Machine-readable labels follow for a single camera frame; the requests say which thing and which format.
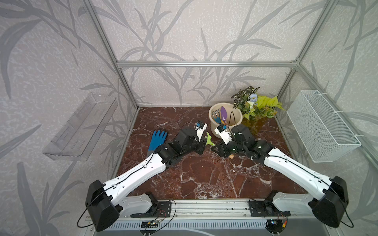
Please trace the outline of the blue fork yellow handle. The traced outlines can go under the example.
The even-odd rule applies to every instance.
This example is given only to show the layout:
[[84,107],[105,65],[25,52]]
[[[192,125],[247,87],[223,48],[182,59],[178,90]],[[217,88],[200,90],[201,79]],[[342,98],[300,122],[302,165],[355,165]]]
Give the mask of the blue fork yellow handle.
[[222,122],[221,122],[221,113],[220,113],[220,109],[214,110],[214,111],[212,112],[212,118],[213,118],[213,120],[214,120],[217,124],[219,124],[219,125],[222,124]]

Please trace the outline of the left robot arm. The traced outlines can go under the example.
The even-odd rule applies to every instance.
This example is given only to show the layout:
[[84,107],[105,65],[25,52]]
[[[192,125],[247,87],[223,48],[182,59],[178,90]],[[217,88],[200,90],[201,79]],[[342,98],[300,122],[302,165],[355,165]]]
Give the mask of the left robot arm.
[[197,122],[194,128],[184,127],[173,141],[158,146],[145,160],[127,172],[102,183],[92,182],[88,187],[85,211],[89,213],[97,232],[114,224],[121,214],[142,215],[154,213],[158,201],[152,195],[142,194],[129,198],[128,195],[141,184],[179,163],[188,154],[203,154],[206,139],[203,133],[207,124]]

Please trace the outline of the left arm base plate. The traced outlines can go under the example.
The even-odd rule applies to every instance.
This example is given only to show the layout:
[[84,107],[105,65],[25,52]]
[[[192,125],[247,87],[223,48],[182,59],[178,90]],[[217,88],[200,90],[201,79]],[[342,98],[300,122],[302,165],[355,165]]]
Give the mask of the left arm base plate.
[[134,213],[131,214],[131,218],[148,218],[148,217],[169,217],[172,210],[171,201],[158,201],[152,192],[145,193],[147,199],[150,200],[151,206],[145,213]]

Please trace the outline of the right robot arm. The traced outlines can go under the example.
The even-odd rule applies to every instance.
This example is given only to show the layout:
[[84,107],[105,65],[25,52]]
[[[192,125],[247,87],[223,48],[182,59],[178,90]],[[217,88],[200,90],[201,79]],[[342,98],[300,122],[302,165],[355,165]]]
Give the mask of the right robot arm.
[[220,125],[214,133],[222,142],[213,145],[212,151],[221,157],[245,155],[283,174],[303,189],[305,194],[287,194],[271,191],[264,200],[251,200],[251,215],[283,216],[291,213],[312,214],[323,224],[338,228],[348,206],[347,184],[341,177],[322,175],[285,155],[265,140],[256,140],[245,125],[226,128]]

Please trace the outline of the cream plastic bucket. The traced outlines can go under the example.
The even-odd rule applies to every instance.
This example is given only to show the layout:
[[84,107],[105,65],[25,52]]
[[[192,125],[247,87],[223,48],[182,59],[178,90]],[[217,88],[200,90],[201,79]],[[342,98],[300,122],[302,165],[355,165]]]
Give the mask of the cream plastic bucket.
[[209,118],[211,121],[211,132],[217,137],[221,138],[215,132],[215,129],[221,124],[221,108],[225,108],[227,112],[226,121],[229,124],[230,128],[233,128],[236,125],[241,124],[243,115],[239,109],[233,109],[233,105],[230,103],[218,103],[213,105],[209,110]]

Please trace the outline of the green hand rake wooden handle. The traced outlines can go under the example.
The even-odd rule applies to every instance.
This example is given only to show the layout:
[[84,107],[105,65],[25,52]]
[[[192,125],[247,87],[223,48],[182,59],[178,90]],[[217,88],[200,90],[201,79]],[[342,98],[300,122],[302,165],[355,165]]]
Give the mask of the green hand rake wooden handle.
[[[215,144],[214,142],[211,141],[212,136],[209,134],[209,132],[206,132],[206,134],[207,134],[207,136],[205,137],[205,138],[206,138],[206,146],[207,146],[207,145],[210,145],[211,147],[215,147],[216,144]],[[228,156],[228,158],[233,159],[233,158],[234,158],[234,154],[230,154],[230,155]]]

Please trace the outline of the purple trowel pink handle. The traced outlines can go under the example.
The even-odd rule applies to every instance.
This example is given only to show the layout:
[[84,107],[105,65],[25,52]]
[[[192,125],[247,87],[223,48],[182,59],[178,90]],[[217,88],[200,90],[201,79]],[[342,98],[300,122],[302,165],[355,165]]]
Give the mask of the purple trowel pink handle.
[[222,106],[220,108],[220,118],[222,120],[222,122],[225,124],[225,125],[228,125],[228,122],[227,122],[227,111],[225,109],[224,106]]

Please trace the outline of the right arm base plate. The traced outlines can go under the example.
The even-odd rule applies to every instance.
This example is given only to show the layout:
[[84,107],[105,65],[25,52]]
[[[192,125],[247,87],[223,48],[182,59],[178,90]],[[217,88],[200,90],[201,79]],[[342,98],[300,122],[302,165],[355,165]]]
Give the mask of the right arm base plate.
[[291,216],[289,211],[280,211],[273,204],[273,197],[278,191],[272,191],[264,200],[255,200],[250,198],[248,201],[250,214],[252,217],[288,217]]

